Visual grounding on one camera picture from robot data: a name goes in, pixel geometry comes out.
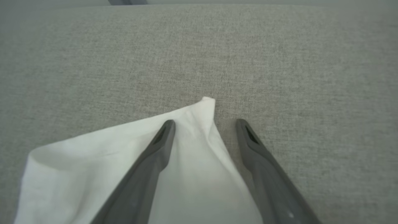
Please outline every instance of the cloth fold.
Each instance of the cloth fold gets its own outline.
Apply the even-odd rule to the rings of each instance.
[[[162,124],[176,122],[150,224],[262,223],[214,124],[215,100],[33,150],[15,224],[88,224]]]

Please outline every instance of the gray fabric surface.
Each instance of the gray fabric surface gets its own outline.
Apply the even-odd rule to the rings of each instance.
[[[94,7],[0,39],[0,223],[35,147],[203,96],[245,118],[325,224],[398,220],[398,19],[304,6]]]

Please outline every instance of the white napkin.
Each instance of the white napkin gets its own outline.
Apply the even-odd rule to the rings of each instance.
[[[262,223],[214,124],[215,100],[33,150],[15,224],[89,224],[162,124],[176,122],[149,224]]]

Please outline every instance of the gray couch cushion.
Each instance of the gray couch cushion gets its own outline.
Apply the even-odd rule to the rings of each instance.
[[[398,20],[304,6],[93,7],[0,42],[0,223],[35,147],[216,98],[238,169],[245,118],[325,224],[398,219]]]

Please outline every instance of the white cloth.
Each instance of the white cloth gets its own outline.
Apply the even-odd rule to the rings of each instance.
[[[15,224],[89,224],[162,124],[176,122],[150,224],[262,223],[214,124],[215,100],[33,150]]]

